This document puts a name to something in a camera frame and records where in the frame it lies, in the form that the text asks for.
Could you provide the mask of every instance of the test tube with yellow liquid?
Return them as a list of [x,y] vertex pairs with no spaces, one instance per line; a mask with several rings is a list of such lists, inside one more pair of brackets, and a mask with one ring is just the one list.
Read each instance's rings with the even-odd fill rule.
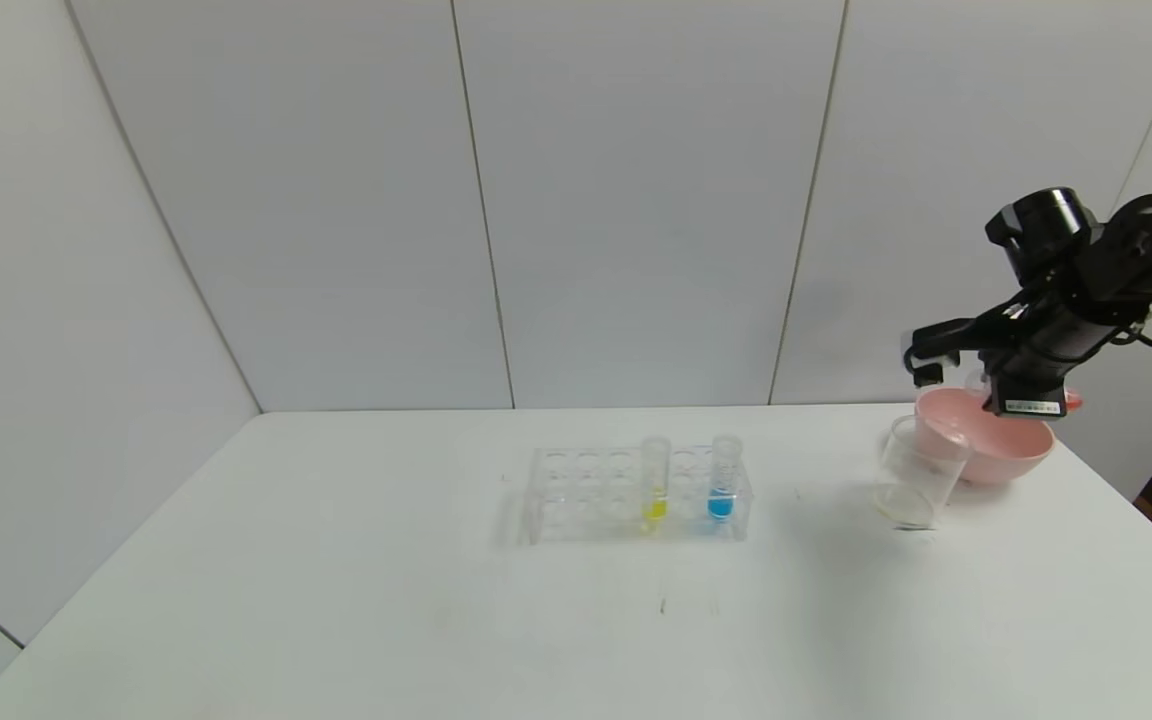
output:
[[643,518],[647,529],[655,529],[664,520],[669,502],[669,452],[667,438],[650,437],[641,447],[643,467]]

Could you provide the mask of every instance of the white table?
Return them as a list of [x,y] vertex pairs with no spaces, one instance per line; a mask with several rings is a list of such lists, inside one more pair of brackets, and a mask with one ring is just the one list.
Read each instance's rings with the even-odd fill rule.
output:
[[[0,679],[0,719],[1152,717],[1152,525],[1059,447],[941,529],[909,406],[273,414]],[[745,543],[517,544],[533,447],[744,438]]]

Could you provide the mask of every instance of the test tube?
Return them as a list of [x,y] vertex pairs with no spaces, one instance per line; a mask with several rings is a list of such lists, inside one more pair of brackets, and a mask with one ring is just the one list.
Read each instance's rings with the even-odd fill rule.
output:
[[650,437],[643,441],[643,518],[664,518],[669,495],[669,452],[667,438]]
[[713,520],[732,516],[740,476],[740,454],[744,448],[735,435],[714,438],[713,468],[708,475],[708,515]]

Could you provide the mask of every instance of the test tube with blue liquid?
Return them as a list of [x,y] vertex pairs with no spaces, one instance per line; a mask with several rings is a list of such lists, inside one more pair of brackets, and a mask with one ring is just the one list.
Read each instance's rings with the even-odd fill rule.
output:
[[708,476],[708,516],[713,520],[732,517],[740,483],[740,454],[744,450],[740,438],[719,435],[714,438],[713,464]]

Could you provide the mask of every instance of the robotic arm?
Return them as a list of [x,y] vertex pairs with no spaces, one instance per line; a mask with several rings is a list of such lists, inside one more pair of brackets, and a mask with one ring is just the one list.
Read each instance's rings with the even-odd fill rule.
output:
[[988,378],[984,409],[1062,418],[1064,376],[1107,344],[1143,342],[1152,308],[1152,195],[1098,223],[1078,195],[1048,188],[1013,202],[986,223],[1020,291],[977,314],[911,333],[905,370],[915,386],[942,382],[943,365],[976,350]]

